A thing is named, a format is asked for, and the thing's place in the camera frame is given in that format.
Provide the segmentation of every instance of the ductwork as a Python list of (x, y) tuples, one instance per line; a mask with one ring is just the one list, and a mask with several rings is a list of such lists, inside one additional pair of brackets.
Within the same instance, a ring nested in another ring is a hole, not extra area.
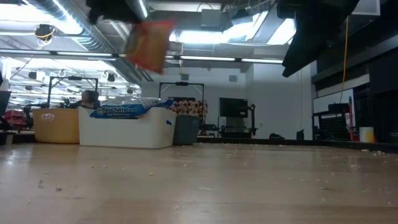
[[(104, 35), (95, 27), (91, 26), (86, 18), (85, 14), (81, 9), (72, 1), (64, 0), (24, 0), (36, 7), (36, 9), (43, 13), (50, 14), (55, 19), (66, 22), (67, 15), (71, 17), (83, 28), (81, 34), (76, 35), (74, 40), (81, 46), (86, 48), (89, 52), (101, 52), (101, 53), (115, 53), (116, 49), (109, 43)], [(137, 72), (133, 66), (130, 66), (129, 62), (125, 59), (118, 58), (116, 61), (108, 62), (120, 71), (120, 74), (127, 82), (140, 83), (142, 76)], [(148, 82), (153, 81), (150, 77), (145, 77)]]

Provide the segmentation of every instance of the person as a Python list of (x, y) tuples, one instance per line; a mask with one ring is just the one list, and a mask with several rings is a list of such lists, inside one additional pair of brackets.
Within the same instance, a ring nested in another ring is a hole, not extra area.
[(81, 100), (76, 103), (72, 103), (70, 108), (76, 109), (79, 106), (87, 109), (97, 109), (100, 107), (100, 101), (98, 100), (98, 93), (91, 90), (85, 90), (81, 93)]

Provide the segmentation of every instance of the white bin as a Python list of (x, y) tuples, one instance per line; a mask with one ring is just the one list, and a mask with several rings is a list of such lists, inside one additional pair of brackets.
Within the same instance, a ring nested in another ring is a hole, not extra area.
[(91, 118), (93, 110), (79, 107), (80, 145), (160, 149), (173, 144), (177, 114), (151, 108), (140, 119)]

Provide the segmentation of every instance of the chip bag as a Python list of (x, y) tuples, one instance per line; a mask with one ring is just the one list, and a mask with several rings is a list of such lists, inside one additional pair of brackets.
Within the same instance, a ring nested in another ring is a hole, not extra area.
[(172, 21), (136, 24), (126, 47), (127, 59), (144, 69), (162, 73), (173, 28)]

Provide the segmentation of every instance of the patterned cloth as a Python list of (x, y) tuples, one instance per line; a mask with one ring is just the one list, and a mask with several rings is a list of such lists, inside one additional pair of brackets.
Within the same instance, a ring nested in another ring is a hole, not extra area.
[[(206, 120), (207, 115), (207, 101), (205, 100), (204, 103), (205, 107), (203, 109), (203, 119)], [(202, 108), (203, 103), (201, 101), (189, 101), (189, 100), (182, 100), (182, 101), (174, 101), (173, 105), (170, 107), (170, 110), (176, 112), (178, 115), (190, 115), (190, 116), (197, 116), (202, 118)]]

